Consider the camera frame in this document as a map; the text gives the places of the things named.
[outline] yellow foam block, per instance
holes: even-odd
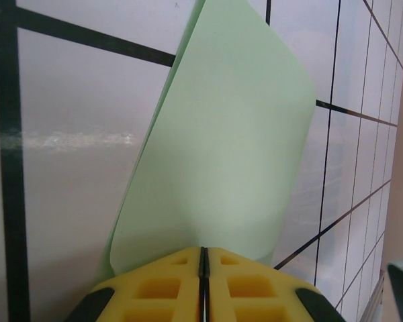
[[[313,321],[295,293],[311,284],[222,248],[209,248],[211,322]]]
[[[200,248],[187,248],[97,285],[115,293],[98,322],[195,322]]]

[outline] light green paper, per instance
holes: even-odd
[[[247,1],[206,0],[175,71],[116,223],[116,274],[189,246],[269,258],[291,197],[314,87]]]

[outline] green sheet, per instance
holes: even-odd
[[[200,1],[105,266],[120,274],[189,246],[269,260],[314,106],[309,76],[246,0]]]

